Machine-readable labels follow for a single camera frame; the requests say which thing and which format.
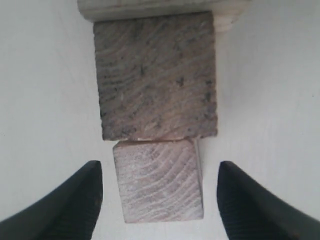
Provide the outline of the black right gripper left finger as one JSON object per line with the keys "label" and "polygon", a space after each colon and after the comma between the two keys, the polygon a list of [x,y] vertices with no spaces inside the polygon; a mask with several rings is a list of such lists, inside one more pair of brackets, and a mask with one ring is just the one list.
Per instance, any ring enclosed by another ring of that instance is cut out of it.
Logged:
{"label": "black right gripper left finger", "polygon": [[90,240],[102,202],[102,165],[91,160],[48,195],[2,220],[0,238]]}

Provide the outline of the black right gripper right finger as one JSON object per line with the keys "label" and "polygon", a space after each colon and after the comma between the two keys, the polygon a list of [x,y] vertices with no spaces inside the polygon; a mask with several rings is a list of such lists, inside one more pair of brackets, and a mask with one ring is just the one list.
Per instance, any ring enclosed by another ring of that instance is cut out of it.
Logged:
{"label": "black right gripper right finger", "polygon": [[216,201],[230,240],[318,240],[320,222],[278,198],[231,161],[219,164]]}

